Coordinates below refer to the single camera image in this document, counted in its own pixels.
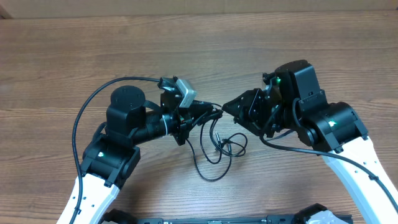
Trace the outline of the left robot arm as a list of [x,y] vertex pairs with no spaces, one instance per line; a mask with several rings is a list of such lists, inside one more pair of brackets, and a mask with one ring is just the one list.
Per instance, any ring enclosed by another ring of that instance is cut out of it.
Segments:
[[59,223],[99,223],[136,168],[139,145],[171,135],[184,145],[190,131],[221,113],[195,92],[165,87],[160,104],[136,86],[121,86],[110,97],[106,121],[98,126],[77,165],[78,176]]

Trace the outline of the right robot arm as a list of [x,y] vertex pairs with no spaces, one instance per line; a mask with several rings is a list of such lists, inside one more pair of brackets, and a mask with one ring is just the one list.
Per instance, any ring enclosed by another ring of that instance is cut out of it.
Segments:
[[396,221],[397,189],[367,128],[349,104],[327,101],[313,65],[289,62],[262,80],[222,109],[268,147],[322,156],[367,223]]

